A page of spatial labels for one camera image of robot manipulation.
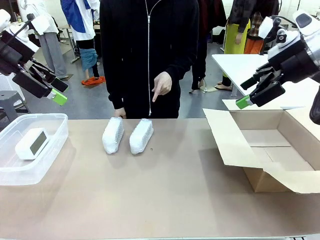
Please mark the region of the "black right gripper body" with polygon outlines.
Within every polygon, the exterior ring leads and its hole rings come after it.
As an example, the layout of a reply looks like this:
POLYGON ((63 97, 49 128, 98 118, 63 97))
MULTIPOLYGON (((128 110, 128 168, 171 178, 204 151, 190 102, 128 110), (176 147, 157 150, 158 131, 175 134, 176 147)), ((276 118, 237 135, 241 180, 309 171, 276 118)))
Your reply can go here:
POLYGON ((304 43, 293 43, 282 48, 275 45, 268 51, 268 62, 282 75, 283 83, 298 83, 314 75, 314 61, 304 43))

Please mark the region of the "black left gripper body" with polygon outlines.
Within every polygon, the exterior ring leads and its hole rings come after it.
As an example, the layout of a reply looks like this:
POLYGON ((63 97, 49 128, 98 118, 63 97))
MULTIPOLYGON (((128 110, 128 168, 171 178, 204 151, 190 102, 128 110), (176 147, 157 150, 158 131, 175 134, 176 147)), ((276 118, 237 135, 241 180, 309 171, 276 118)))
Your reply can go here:
POLYGON ((10 40, 12 36, 3 31, 0 37, 0 73, 3 75, 17 73, 34 55, 34 51, 17 38, 10 40))

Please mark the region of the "person's left hand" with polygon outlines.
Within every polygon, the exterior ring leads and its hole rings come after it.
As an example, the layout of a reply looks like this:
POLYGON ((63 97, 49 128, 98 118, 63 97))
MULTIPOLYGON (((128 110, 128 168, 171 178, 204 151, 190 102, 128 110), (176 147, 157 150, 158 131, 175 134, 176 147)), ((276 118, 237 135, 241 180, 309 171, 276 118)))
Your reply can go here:
POLYGON ((172 88, 172 78, 166 72, 161 72, 155 79, 154 79, 154 88, 152 89, 153 98, 152 102, 155 103, 158 96, 164 96, 171 91, 172 88))

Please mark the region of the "person's right hand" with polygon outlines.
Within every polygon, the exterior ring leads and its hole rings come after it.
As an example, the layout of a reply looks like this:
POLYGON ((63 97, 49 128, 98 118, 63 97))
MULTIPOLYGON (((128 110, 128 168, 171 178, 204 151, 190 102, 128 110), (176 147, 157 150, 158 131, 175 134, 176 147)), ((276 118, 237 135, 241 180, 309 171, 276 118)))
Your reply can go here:
POLYGON ((127 115, 126 115, 125 108, 122 107, 122 108, 119 108, 119 109, 115 109, 114 110, 114 117, 126 119, 127 115))

